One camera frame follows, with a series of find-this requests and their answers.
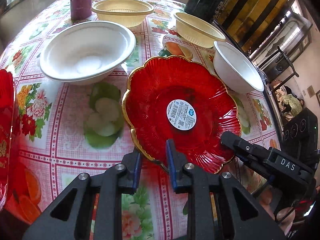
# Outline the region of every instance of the barcode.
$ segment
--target barcode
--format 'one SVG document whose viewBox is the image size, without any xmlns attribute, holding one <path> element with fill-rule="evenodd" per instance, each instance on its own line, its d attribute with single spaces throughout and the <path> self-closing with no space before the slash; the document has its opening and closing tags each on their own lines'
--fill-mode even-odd
<svg viewBox="0 0 320 240">
<path fill-rule="evenodd" d="M 172 108 L 172 112 L 171 112 L 171 114 L 170 114 L 170 117 L 173 118 L 173 119 L 175 119 L 175 118 L 176 118 L 177 111 L 178 111 L 178 106 L 173 105 L 173 108 Z"/>
</svg>

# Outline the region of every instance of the metal screw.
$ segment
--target metal screw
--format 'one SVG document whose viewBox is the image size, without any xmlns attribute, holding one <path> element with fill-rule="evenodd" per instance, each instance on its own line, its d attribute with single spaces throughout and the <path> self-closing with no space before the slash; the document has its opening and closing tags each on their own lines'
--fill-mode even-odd
<svg viewBox="0 0 320 240">
<path fill-rule="evenodd" d="M 125 168 L 125 166 L 123 164 L 121 164 L 121 163 L 116 165 L 116 170 L 117 171 L 122 171 L 124 168 Z"/>
<path fill-rule="evenodd" d="M 187 169 L 187 170 L 192 170 L 192 169 L 194 169 L 194 164 L 192 164 L 192 163 L 186 163 L 185 165 L 184 165 L 184 167 Z"/>
<path fill-rule="evenodd" d="M 79 174 L 79 176 L 78 176 L 78 178 L 79 178 L 80 180 L 85 180 L 85 179 L 87 179 L 87 177 L 88 177 L 88 173 L 81 173 L 81 174 Z"/>
<path fill-rule="evenodd" d="M 225 172 L 222 173 L 222 177 L 224 177 L 225 179 L 230 179 L 231 178 L 231 173 L 225 171 Z"/>
</svg>

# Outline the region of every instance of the gold rim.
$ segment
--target gold rim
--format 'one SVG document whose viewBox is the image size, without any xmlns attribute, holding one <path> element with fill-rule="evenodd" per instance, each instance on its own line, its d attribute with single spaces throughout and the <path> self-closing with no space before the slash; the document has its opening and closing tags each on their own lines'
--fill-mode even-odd
<svg viewBox="0 0 320 240">
<path fill-rule="evenodd" d="M 146 6 L 147 8 L 149 8 L 148 10 L 145 11 L 138 11 L 138 12 L 111 12 L 111 11 L 105 11 L 105 10 L 100 10 L 97 9 L 96 7 L 102 3 L 105 3 L 107 1 L 114 1 L 114 0 L 103 0 L 100 2 L 95 3 L 94 5 L 92 5 L 91 10 L 95 13 L 99 13 L 99 14 L 105 14 L 105 15 L 121 15 L 121 16 L 138 16 L 138 15 L 148 15 L 153 13 L 154 8 L 151 4 L 148 4 L 147 2 L 143 2 L 140 0 L 126 0 L 126 1 L 130 1 L 135 2 L 135 3 L 140 3 L 143 4 L 144 6 Z"/>
<path fill-rule="evenodd" d="M 199 32 L 199 33 L 201 33 L 201 34 L 203 34 L 203 35 L 205 35 L 205 36 L 207 36 L 207 37 L 209 37 L 209 38 L 211 38 L 211 39 L 214 39 L 214 40 L 216 40 L 216 41 L 225 41 L 225 40 L 226 40 L 226 36 L 225 36 L 220 30 L 218 30 L 216 27 L 210 25 L 209 23 L 205 22 L 204 20 L 199 19 L 198 17 L 195 17 L 195 16 L 193 16 L 193 15 L 190 15 L 191 17 L 197 18 L 197 19 L 199 20 L 199 22 L 204 22 L 206 25 L 209 25 L 212 29 L 214 29 L 217 33 L 219 33 L 219 34 L 220 34 L 222 37 L 224 37 L 224 38 L 219 38 L 219 37 L 217 37 L 217 36 L 214 36 L 213 34 L 207 33 L 207 32 L 205 32 L 204 30 L 199 29 L 198 27 L 196 27 L 196 26 L 188 23 L 187 21 L 183 20 L 182 18 L 180 18 L 180 17 L 177 15 L 178 13 L 180 13 L 180 14 L 186 14 L 186 15 L 190 15 L 190 14 L 182 13 L 182 12 L 176 12 L 176 13 L 173 14 L 174 18 L 175 18 L 177 21 L 181 22 L 182 24 L 187 25 L 188 27 L 192 28 L 193 30 L 195 30 L 195 31 L 197 31 L 197 32 Z"/>
<path fill-rule="evenodd" d="M 151 61 L 151 60 L 153 60 L 153 59 L 155 59 L 155 58 L 169 59 L 169 58 L 172 58 L 172 57 L 180 57 L 180 58 L 182 58 L 182 59 L 184 59 L 184 60 L 186 60 L 186 61 L 188 61 L 188 62 L 191 62 L 191 60 L 188 60 L 187 58 L 185 58 L 185 57 L 183 57 L 183 56 L 180 56 L 180 55 L 171 55 L 171 56 L 168 56 L 168 57 L 155 56 L 155 57 L 151 57 L 151 58 L 147 59 L 147 60 L 145 61 L 145 63 L 144 63 L 141 67 L 137 67 L 136 69 L 132 70 L 131 73 L 129 74 L 128 80 L 127 80 L 127 91 L 124 93 L 124 95 L 123 95 L 123 97 L 122 97 L 122 102 L 121 102 L 122 113 L 123 113 L 124 119 L 125 119 L 126 122 L 129 124 L 130 130 L 131 130 L 131 138 L 132 138 L 133 144 L 142 152 L 142 154 L 143 154 L 148 160 L 150 160 L 150 161 L 152 161 L 152 162 L 159 162 L 159 161 L 156 160 L 154 157 L 152 157 L 150 154 L 148 154 L 148 153 L 142 148 L 139 140 L 137 139 L 137 135 L 136 135 L 136 132 L 135 132 L 135 127 L 132 125 L 132 123 L 131 123 L 131 121 L 130 121 L 130 119 L 129 119 L 129 117 L 128 117 L 128 114 L 127 114 L 127 111 L 126 111 L 126 108 L 125 108 L 125 104 L 126 104 L 127 97 L 129 96 L 129 93 L 130 93 L 130 91 L 131 91 L 130 85 L 131 85 L 132 76 L 133 76 L 137 71 L 140 71 L 140 70 L 142 70 L 143 68 L 145 68 L 145 67 L 147 66 L 148 62 Z M 196 64 L 204 67 L 204 68 L 210 73 L 210 71 L 208 70 L 208 68 L 207 68 L 206 66 L 202 65 L 201 63 L 195 62 L 195 61 L 192 61 L 192 63 L 196 63 Z M 228 93 L 228 89 L 227 89 L 226 85 L 224 84 L 224 82 L 223 82 L 219 77 L 217 77 L 217 76 L 215 76 L 215 75 L 212 75 L 212 76 L 214 76 L 215 78 L 217 78 L 218 80 L 220 80 L 220 81 L 222 82 L 222 84 L 224 85 L 224 88 L 225 88 L 227 94 L 232 98 L 232 96 Z M 237 104 L 236 104 L 236 102 L 235 102 L 235 100 L 234 100 L 233 98 L 232 98 L 232 100 L 233 100 L 233 102 L 235 103 L 235 106 L 236 106 L 236 118 L 237 118 L 238 123 L 239 123 L 239 126 L 240 126 L 239 135 L 241 135 L 242 129 L 241 129 L 240 120 L 239 120 L 239 118 L 238 118 L 238 106 L 237 106 Z M 219 173 L 219 172 L 221 171 L 221 169 L 223 168 L 223 165 L 224 165 L 224 164 L 227 164 L 227 163 L 231 162 L 234 158 L 235 158 L 235 155 L 233 155 L 233 157 L 232 157 L 230 160 L 222 163 L 220 169 L 219 169 L 215 174 L 217 174 L 217 173 Z"/>
</svg>

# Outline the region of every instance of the plate label sticker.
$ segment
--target plate label sticker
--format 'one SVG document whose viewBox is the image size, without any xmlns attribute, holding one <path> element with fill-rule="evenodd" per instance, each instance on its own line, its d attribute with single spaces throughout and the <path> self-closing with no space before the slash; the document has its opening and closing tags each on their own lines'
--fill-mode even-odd
<svg viewBox="0 0 320 240">
<path fill-rule="evenodd" d="M 179 130 L 190 130 L 197 120 L 194 108 L 181 99 L 173 100 L 168 104 L 167 117 L 169 122 Z"/>
</svg>

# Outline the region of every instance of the person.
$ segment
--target person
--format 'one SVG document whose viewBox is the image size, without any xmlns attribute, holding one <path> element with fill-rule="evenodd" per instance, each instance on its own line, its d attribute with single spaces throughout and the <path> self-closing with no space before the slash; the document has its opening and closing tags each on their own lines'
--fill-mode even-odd
<svg viewBox="0 0 320 240">
<path fill-rule="evenodd" d="M 290 105 L 290 112 L 292 113 L 293 117 L 302 111 L 301 101 L 295 98 L 292 94 L 283 95 L 282 98 L 284 104 Z"/>
<path fill-rule="evenodd" d="M 300 104 L 301 104 L 301 106 L 303 108 L 304 107 L 304 100 L 303 99 L 299 99 L 299 101 L 300 101 Z"/>
</svg>

